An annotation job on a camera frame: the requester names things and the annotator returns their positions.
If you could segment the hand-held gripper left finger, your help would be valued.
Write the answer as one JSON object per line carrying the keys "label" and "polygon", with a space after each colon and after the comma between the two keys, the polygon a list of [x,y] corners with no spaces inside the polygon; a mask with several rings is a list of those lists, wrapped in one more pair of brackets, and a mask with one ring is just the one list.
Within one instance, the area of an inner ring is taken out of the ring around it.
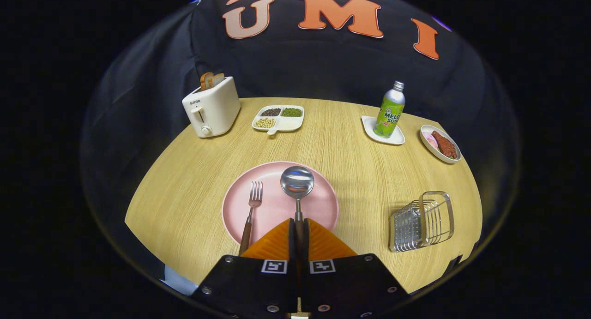
{"label": "hand-held gripper left finger", "polygon": [[288,218],[242,256],[222,256],[190,296],[228,319],[289,319],[296,312],[294,220]]}

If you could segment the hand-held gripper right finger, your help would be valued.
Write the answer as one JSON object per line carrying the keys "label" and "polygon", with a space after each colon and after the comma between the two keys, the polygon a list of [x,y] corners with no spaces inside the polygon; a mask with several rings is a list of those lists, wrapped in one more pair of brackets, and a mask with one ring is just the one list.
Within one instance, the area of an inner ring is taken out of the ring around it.
{"label": "hand-held gripper right finger", "polygon": [[302,310],[312,319],[375,319],[410,299],[376,254],[356,254],[310,218],[304,235]]}

